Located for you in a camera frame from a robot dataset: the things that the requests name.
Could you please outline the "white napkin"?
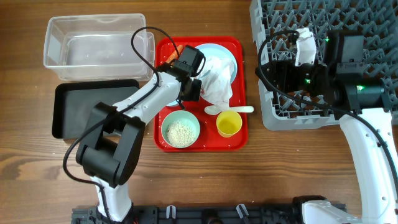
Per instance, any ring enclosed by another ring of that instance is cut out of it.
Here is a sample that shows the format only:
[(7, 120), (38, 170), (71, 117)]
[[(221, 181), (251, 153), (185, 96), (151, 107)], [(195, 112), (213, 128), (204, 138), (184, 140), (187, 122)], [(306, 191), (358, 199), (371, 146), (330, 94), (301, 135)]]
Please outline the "white napkin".
[(231, 76), (234, 63), (228, 58), (210, 56), (206, 59), (204, 69), (197, 79), (201, 80), (200, 96), (219, 108), (229, 107), (233, 95)]

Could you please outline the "white plastic spoon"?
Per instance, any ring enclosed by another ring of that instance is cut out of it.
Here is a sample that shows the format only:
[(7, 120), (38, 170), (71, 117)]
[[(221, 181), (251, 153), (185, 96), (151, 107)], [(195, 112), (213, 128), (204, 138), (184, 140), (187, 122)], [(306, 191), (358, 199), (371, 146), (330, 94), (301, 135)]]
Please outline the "white plastic spoon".
[(237, 113), (252, 113), (254, 111), (253, 106), (235, 106), (226, 109), (221, 109), (215, 105), (207, 106), (204, 112), (209, 115), (217, 115), (223, 111), (235, 111)]

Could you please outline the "green bowl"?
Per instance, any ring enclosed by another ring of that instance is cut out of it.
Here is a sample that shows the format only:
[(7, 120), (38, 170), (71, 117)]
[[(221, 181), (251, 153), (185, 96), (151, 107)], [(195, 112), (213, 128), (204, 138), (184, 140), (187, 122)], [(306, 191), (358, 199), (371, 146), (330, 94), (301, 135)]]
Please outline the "green bowl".
[(165, 119), (163, 120), (162, 125), (161, 125), (161, 134), (167, 144), (170, 145), (170, 143), (168, 142), (168, 140), (166, 138), (166, 129), (167, 129), (168, 125), (170, 125), (172, 122), (177, 121), (177, 120), (186, 120), (186, 121), (191, 122), (192, 126), (194, 127), (194, 129), (196, 131), (196, 140), (198, 139), (198, 137), (200, 135), (200, 124), (199, 124), (199, 121), (196, 118), (196, 116), (194, 116), (191, 112), (188, 112), (185, 110), (178, 110), (178, 111), (174, 111), (174, 112), (171, 112), (170, 114), (168, 114), (165, 117)]

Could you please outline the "yellow cup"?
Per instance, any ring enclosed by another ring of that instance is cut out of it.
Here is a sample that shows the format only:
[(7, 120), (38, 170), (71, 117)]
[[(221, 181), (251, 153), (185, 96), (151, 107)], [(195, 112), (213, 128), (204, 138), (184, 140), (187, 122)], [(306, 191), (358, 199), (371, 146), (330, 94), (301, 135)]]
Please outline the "yellow cup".
[(235, 111), (223, 111), (216, 119), (218, 133), (224, 138), (230, 138), (238, 133), (243, 125), (241, 115)]

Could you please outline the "light blue bowl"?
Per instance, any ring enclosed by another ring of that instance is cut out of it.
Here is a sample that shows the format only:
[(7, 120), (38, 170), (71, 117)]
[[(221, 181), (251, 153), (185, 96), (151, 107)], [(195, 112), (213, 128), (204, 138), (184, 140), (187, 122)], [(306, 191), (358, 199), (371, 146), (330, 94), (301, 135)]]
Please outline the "light blue bowl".
[(174, 107), (174, 106), (178, 106), (178, 105), (179, 105), (178, 100), (175, 100), (175, 101), (173, 101), (173, 102), (167, 104), (168, 107)]

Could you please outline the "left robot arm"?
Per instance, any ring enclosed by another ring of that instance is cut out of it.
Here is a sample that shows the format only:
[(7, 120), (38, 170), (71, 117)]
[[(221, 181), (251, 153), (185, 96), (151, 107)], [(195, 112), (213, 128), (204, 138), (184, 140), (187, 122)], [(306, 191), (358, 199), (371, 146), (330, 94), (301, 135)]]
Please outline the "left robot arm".
[(198, 101), (201, 81), (196, 76), (205, 61), (201, 51), (187, 45), (173, 63), (155, 68), (152, 79), (133, 95), (114, 105), (100, 102), (92, 109), (73, 145), (78, 148), (77, 163), (90, 176), (87, 183), (97, 189), (101, 222), (133, 219), (126, 182), (137, 166), (145, 127), (173, 101)]

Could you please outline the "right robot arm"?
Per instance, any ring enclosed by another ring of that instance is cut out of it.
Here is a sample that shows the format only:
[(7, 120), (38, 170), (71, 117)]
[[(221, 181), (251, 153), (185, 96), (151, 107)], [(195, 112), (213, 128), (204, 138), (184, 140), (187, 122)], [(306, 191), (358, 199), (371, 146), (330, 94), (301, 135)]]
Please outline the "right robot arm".
[(256, 70), (261, 82), (287, 98), (295, 90), (321, 95), (320, 108), (332, 111), (349, 144), (361, 194), (357, 218), (321, 196), (294, 198), (299, 223), (396, 223), (397, 151), (392, 134), (389, 94), (379, 78), (365, 78), (363, 36), (353, 30), (331, 30), (324, 58), (308, 29), (285, 30), (297, 48), (295, 60), (270, 60)]

